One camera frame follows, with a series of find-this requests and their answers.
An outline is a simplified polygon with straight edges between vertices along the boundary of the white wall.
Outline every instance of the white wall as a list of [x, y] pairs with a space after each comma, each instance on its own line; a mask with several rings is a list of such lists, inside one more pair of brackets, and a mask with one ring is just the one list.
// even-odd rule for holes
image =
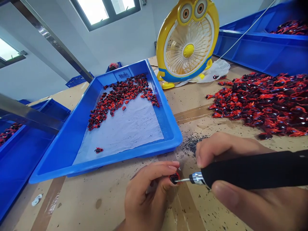
[[[178, 0], [148, 0], [141, 11], [94, 31], [88, 31], [69, 0], [28, 2], [82, 65], [97, 76], [104, 74], [111, 62], [129, 65], [154, 56], [154, 41]], [[271, 0], [214, 0], [214, 3], [223, 25], [267, 7]], [[78, 75], [13, 5], [0, 7], [0, 27], [11, 37], [8, 42], [14, 41], [20, 45], [19, 48], [11, 43], [15, 48], [29, 53], [26, 60], [0, 69], [0, 76], [11, 76], [9, 81], [0, 79], [0, 93], [15, 99], [43, 98], [65, 89], [65, 82]], [[40, 81], [48, 86], [43, 87]]]
[[90, 32], [70, 1], [28, 2], [94, 76], [104, 74], [110, 63], [128, 65], [155, 55], [152, 1], [141, 11]]

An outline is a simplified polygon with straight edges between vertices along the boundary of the cartoon eye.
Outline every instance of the cartoon eye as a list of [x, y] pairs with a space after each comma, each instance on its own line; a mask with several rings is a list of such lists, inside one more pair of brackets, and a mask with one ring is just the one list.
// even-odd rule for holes
[[187, 23], [192, 17], [193, 8], [190, 4], [185, 4], [180, 11], [180, 19], [182, 23]]
[[208, 6], [207, 0], [199, 0], [195, 7], [195, 16], [197, 19], [202, 18]]

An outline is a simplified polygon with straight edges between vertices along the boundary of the fan grille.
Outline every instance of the fan grille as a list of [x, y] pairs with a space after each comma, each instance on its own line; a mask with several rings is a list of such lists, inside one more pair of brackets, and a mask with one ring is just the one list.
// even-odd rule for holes
[[[194, 45], [190, 58], [183, 56], [188, 44]], [[165, 63], [169, 72], [175, 75], [189, 75], [201, 66], [212, 44], [212, 27], [207, 17], [196, 22], [192, 20], [187, 26], [177, 25], [172, 31], [165, 50]]]

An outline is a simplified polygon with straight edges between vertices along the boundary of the black rotary tool handle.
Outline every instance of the black rotary tool handle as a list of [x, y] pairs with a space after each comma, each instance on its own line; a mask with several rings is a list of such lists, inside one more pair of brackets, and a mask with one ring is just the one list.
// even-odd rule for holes
[[216, 180], [246, 190], [308, 185], [308, 150], [274, 152], [213, 162], [201, 169], [201, 172], [210, 188]]

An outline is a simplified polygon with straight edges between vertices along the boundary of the window frame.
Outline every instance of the window frame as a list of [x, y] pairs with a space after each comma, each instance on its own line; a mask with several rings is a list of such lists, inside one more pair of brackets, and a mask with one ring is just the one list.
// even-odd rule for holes
[[12, 64], [14, 64], [14, 63], [16, 63], [18, 61], [21, 61], [21, 60], [26, 58], [25, 55], [27, 55], [27, 53], [25, 51], [18, 51], [11, 44], [9, 44], [7, 41], [5, 41], [3, 38], [0, 37], [0, 39], [3, 40], [7, 45], [9, 45], [15, 51], [18, 52], [18, 56], [14, 57], [14, 58], [11, 58], [9, 60], [5, 60], [4, 58], [2, 58], [0, 56], [0, 69], [4, 68], [4, 67], [7, 67], [9, 65], [12, 65]]
[[88, 28], [89, 31], [93, 31], [95, 29], [98, 29], [100, 27], [103, 27], [105, 25], [108, 25], [110, 23], [113, 23], [115, 21], [118, 21], [122, 18], [125, 18], [129, 15], [132, 15], [134, 13], [137, 13], [138, 11], [141, 10], [141, 4], [139, 0], [134, 0], [135, 3], [135, 7], [130, 8], [126, 11], [123, 11], [119, 14], [116, 14], [116, 11], [113, 7], [113, 4], [111, 2], [111, 0], [102, 0], [105, 9], [107, 11], [108, 17], [107, 19], [100, 21], [98, 23], [95, 23], [93, 25], [91, 25], [90, 21], [88, 20], [86, 14], [84, 13], [83, 9], [81, 8], [81, 6], [79, 5], [77, 0], [71, 0], [71, 3], [73, 4], [75, 10], [77, 11], [77, 13], [79, 14], [79, 16], [81, 17], [82, 21], [84, 22], [84, 24], [86, 25], [86, 27]]

